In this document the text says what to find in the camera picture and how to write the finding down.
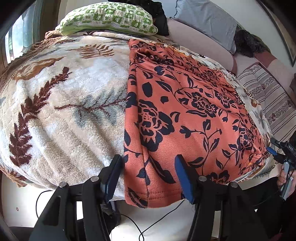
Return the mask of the right hand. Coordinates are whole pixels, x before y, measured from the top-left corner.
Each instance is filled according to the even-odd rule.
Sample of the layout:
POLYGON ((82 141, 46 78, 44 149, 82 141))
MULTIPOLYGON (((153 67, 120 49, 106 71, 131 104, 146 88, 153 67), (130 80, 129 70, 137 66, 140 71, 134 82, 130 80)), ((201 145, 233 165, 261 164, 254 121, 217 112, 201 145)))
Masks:
MULTIPOLYGON (((277 186, 278 186, 279 189, 281 189, 282 185, 284 185, 286 183, 287 173, 285 172, 284 167, 285 167, 284 165, 281 165, 281 171, 280 171, 280 174, 279 174, 278 180, 277 180, 277 186)), ((293 180, 291 182, 290 189, 289 189, 289 192, 287 194, 287 197, 290 197, 293 194, 293 192, 295 191, 295 185, 296 185, 295 170, 290 171, 289 176, 290 175, 292 176, 293 180)))

